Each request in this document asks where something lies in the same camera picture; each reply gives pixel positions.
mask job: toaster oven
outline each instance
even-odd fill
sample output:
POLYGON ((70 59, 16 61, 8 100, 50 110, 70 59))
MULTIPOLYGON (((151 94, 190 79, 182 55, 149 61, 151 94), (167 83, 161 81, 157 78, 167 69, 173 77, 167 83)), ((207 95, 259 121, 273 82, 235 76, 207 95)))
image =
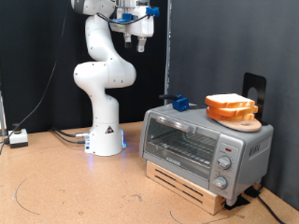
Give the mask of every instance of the toaster oven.
POLYGON ((266 174, 272 136, 271 125, 242 133, 209 118, 205 109, 178 112, 164 105, 146 113, 139 153, 232 206, 266 174))

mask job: bread slice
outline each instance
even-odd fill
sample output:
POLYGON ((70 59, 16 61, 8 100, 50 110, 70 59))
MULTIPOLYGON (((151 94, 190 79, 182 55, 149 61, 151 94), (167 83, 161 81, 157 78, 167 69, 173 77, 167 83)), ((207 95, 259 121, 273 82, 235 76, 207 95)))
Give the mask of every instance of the bread slice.
POLYGON ((259 110, 258 106, 254 107, 239 107, 239 108, 217 108, 214 106, 209 107, 210 112, 224 117, 237 117, 244 116, 247 114, 257 113, 259 110))
POLYGON ((235 93, 209 95, 206 97, 206 105, 217 108, 254 107, 255 102, 235 93))
POLYGON ((206 114, 212 119, 217 119, 217 120, 254 120, 254 114, 247 114, 244 116, 236 116, 236 117, 225 117, 225 116, 212 113, 209 110, 209 107, 206 108, 206 114))

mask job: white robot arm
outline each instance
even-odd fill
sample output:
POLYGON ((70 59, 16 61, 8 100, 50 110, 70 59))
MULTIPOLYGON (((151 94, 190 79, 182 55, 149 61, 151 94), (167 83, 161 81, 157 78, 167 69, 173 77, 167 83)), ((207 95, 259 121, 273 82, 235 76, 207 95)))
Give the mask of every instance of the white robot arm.
POLYGON ((86 20, 85 35, 88 52, 97 61, 79 64, 74 71, 76 84, 90 96, 93 105, 93 126, 85 138, 87 153, 111 156, 123 148, 119 103, 106 95, 105 89, 133 85, 136 71, 114 49, 108 24, 112 31, 124 33, 127 48, 132 46, 131 35, 137 35, 137 50, 143 52, 146 38, 153 35, 152 17, 159 16, 159 10, 149 4, 150 0, 72 0, 77 13, 91 15, 86 20), (112 21, 109 17, 115 7, 118 18, 112 21))

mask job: toaster oven handle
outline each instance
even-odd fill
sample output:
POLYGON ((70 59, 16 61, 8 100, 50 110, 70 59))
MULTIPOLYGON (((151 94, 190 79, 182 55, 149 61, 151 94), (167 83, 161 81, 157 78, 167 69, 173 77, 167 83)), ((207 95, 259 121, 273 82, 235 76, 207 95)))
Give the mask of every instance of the toaster oven handle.
POLYGON ((166 118, 163 118, 163 117, 158 117, 157 121, 159 123, 165 124, 167 126, 175 128, 175 129, 180 129, 181 131, 186 132, 186 133, 188 133, 190 131, 190 126, 189 125, 179 123, 175 120, 166 119, 166 118))

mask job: wooden table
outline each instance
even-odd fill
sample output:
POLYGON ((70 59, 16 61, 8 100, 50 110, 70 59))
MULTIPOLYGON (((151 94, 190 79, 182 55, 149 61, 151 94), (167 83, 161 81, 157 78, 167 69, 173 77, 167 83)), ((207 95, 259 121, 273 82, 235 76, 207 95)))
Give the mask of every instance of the wooden table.
MULTIPOLYGON (((276 223, 257 200, 212 216, 146 177, 139 157, 142 122, 122 124, 128 147, 119 155, 86 154, 53 133, 29 134, 29 147, 0 157, 3 223, 276 223)), ((88 129, 69 130, 69 133, 88 129)), ((298 211, 267 189, 261 197, 286 223, 298 211)))

